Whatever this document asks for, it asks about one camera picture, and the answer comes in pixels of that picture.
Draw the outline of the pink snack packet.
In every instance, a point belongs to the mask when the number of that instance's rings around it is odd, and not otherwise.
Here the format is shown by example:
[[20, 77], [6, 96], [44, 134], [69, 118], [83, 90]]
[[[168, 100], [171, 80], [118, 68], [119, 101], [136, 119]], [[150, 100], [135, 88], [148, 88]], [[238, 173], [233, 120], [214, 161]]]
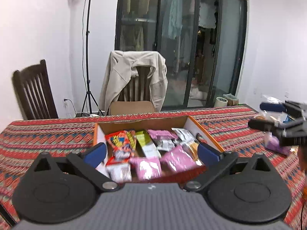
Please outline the pink snack packet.
[[184, 172], [203, 166], [199, 160], [194, 159], [178, 145], [160, 158], [160, 163], [166, 164], [172, 172]]

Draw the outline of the clear plastic bag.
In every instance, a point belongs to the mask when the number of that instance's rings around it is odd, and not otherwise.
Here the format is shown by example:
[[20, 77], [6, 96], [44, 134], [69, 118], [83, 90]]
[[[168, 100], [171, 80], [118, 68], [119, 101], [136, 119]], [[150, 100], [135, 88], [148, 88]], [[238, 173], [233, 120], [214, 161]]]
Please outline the clear plastic bag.
[[[284, 101], [281, 101], [278, 98], [268, 96], [268, 95], [262, 95], [261, 96], [261, 102], [268, 102], [268, 103], [282, 103], [284, 105]], [[269, 120], [269, 121], [279, 121], [283, 123], [291, 122], [293, 119], [290, 117], [290, 115], [287, 112], [277, 113], [277, 112], [268, 112], [268, 111], [260, 111], [256, 116], [254, 116], [255, 119], [261, 119], [261, 120]]]

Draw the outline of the purple tissue pack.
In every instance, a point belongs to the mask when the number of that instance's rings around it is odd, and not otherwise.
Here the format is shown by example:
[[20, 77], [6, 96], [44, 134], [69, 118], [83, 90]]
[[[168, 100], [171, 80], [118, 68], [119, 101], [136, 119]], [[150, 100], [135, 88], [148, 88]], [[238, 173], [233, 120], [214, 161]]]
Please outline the purple tissue pack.
[[280, 146], [277, 137], [273, 136], [270, 132], [266, 132], [264, 135], [264, 148], [284, 156], [289, 156], [291, 150], [290, 146]]

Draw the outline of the colourful patterned tablecloth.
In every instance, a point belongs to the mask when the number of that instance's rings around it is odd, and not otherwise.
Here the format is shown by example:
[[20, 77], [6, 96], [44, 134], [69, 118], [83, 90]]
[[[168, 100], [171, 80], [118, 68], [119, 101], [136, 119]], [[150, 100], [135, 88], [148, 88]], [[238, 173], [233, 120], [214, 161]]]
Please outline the colourful patterned tablecloth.
[[236, 150], [241, 156], [248, 157], [264, 149], [261, 134], [247, 127], [255, 112], [245, 105], [137, 115], [15, 121], [1, 133], [1, 204], [14, 220], [18, 220], [11, 196], [38, 154], [49, 151], [55, 157], [62, 157], [71, 151], [89, 148], [94, 143], [94, 128], [98, 122], [187, 115], [193, 117], [226, 150]]

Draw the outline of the colourful red snack bag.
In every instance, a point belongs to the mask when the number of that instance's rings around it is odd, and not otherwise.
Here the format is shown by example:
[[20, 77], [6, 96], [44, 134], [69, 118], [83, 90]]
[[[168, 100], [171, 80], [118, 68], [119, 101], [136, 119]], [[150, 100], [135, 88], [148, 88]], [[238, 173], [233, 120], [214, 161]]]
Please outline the colourful red snack bag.
[[115, 160], [124, 160], [134, 157], [136, 150], [136, 132], [121, 130], [105, 136], [112, 147]]

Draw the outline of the white cracker packet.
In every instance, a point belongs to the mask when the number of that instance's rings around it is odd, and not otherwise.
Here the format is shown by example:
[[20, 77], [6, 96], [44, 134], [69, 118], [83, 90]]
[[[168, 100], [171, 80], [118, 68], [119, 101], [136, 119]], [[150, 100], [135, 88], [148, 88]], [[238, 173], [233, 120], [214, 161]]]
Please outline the white cracker packet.
[[196, 138], [184, 128], [172, 128], [172, 131], [180, 139], [180, 145], [182, 146], [183, 150], [191, 156], [197, 165], [202, 166], [203, 163], [199, 159], [197, 152], [199, 142], [196, 140]]

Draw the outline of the orange cardboard snack box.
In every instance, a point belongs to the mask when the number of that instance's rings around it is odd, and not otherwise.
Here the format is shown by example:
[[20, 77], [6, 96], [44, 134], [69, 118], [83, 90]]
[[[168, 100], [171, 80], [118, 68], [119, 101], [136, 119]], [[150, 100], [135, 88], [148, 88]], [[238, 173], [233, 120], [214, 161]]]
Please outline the orange cardboard snack box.
[[[166, 118], [149, 118], [136, 121], [126, 122], [98, 122], [94, 127], [93, 144], [96, 145], [100, 142], [106, 143], [105, 135], [120, 130], [171, 130], [172, 128], [184, 128], [187, 129], [192, 135], [196, 136], [200, 134], [206, 141], [207, 144], [212, 148], [223, 152], [223, 147], [213, 138], [212, 135], [206, 131], [201, 124], [199, 124], [191, 116], [172, 116]], [[192, 170], [184, 171], [181, 173], [172, 173], [165, 169], [163, 176], [153, 179], [146, 180], [146, 183], [178, 183], [184, 184], [190, 180], [193, 180], [196, 176], [205, 172], [205, 167], [198, 167]]]

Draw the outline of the green white snack bar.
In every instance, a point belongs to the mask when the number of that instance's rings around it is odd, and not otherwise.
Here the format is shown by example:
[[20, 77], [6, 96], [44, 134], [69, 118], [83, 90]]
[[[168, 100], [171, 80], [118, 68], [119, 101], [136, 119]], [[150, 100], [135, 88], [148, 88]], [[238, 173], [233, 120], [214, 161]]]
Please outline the green white snack bar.
[[160, 158], [161, 154], [147, 131], [136, 132], [136, 139], [146, 158]]

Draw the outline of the studio light on stand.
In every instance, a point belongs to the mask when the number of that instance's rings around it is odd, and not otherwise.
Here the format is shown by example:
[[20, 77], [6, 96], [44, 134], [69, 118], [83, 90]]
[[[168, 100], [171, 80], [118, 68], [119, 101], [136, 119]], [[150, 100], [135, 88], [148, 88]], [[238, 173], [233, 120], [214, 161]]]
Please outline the studio light on stand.
[[84, 0], [82, 11], [82, 76], [85, 84], [85, 98], [83, 101], [81, 114], [88, 114], [91, 117], [98, 117], [103, 115], [103, 113], [98, 108], [98, 102], [91, 91], [91, 80], [89, 75], [89, 20], [91, 3], [92, 0]]

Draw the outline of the black framed glass door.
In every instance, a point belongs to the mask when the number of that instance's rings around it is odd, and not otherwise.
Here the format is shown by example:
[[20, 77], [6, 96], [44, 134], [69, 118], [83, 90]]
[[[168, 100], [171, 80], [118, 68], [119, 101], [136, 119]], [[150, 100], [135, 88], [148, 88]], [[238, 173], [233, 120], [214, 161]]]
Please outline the black framed glass door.
[[165, 58], [164, 111], [211, 108], [236, 94], [247, 8], [246, 0], [118, 0], [115, 48]]

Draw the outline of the dark wooden chair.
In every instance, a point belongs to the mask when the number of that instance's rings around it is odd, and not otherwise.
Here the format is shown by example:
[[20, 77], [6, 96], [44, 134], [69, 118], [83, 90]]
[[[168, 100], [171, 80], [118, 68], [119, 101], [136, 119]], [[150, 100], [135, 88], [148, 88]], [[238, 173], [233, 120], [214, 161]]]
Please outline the dark wooden chair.
[[14, 71], [12, 84], [27, 120], [58, 118], [44, 59]]

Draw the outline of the chair with beige jacket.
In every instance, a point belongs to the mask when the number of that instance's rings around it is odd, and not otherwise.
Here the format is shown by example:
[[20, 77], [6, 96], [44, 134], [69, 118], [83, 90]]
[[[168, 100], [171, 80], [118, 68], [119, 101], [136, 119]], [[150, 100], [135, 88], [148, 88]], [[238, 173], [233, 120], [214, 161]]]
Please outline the chair with beige jacket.
[[149, 79], [148, 79], [150, 68], [149, 67], [138, 67], [137, 72], [138, 72], [138, 76], [131, 78], [130, 82], [120, 92], [117, 101], [122, 101], [122, 100], [124, 101], [140, 101], [140, 100], [150, 101], [149, 99], [149, 95], [150, 95]]

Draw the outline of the beige jacket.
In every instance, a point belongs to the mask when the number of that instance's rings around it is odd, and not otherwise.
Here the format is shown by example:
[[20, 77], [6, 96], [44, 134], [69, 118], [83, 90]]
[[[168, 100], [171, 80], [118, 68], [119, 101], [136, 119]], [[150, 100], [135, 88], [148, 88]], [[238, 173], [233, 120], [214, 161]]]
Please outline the beige jacket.
[[106, 66], [98, 108], [107, 112], [120, 92], [137, 77], [138, 67], [149, 67], [149, 99], [156, 112], [160, 112], [167, 93], [167, 66], [165, 58], [157, 51], [112, 51]]

